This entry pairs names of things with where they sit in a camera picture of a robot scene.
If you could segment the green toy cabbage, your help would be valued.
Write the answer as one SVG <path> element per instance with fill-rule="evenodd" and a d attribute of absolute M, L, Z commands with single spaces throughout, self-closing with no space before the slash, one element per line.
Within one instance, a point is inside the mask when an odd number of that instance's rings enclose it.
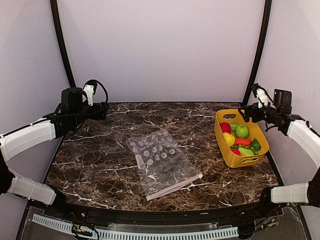
<path fill-rule="evenodd" d="M 238 125 L 235 129 L 237 138 L 247 139 L 250 135 L 250 129 L 246 125 Z"/>

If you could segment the yellow plastic basket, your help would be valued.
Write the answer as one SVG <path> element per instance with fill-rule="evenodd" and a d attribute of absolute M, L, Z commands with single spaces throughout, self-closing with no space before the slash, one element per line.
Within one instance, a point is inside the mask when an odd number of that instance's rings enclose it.
<path fill-rule="evenodd" d="M 214 132 L 224 162 L 230 168 L 253 166 L 269 151 L 269 143 L 258 124 L 245 122 L 237 109 L 217 111 Z"/>

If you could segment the clear zip top bag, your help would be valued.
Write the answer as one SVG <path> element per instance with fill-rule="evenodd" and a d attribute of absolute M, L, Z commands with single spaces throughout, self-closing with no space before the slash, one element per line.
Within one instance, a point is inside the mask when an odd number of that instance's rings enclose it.
<path fill-rule="evenodd" d="M 134 154 L 147 201 L 173 193 L 203 177 L 166 129 L 131 137 L 126 144 Z"/>

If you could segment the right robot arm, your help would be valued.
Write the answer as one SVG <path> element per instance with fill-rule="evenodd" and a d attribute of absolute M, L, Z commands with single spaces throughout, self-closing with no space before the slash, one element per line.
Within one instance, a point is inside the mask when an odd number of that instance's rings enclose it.
<path fill-rule="evenodd" d="M 243 120 L 253 123 L 264 121 L 296 142 L 320 167 L 320 135 L 312 128 L 310 122 L 300 115 L 292 114 L 292 93 L 288 90 L 275 89 L 273 101 L 266 90 L 255 85 L 252 92 L 258 102 L 238 109 Z M 255 205 L 255 213 L 266 217 L 274 210 L 275 205 L 303 204 L 320 206 L 320 171 L 317 170 L 312 180 L 277 187 L 265 188 L 260 195 L 260 202 Z"/>

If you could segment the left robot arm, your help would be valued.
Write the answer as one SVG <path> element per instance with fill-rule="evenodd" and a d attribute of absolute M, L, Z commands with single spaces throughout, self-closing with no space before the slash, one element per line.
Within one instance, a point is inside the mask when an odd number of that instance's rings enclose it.
<path fill-rule="evenodd" d="M 67 218 L 70 206 L 58 198 L 58 190 L 24 177 L 7 163 L 39 144 L 59 139 L 69 132 L 76 132 L 86 120 L 104 120 L 109 108 L 108 101 L 95 103 L 92 85 L 84 88 L 71 87 L 62 91 L 61 102 L 54 112 L 28 125 L 0 136 L 0 192 L 13 194 L 45 205 L 60 218 Z"/>

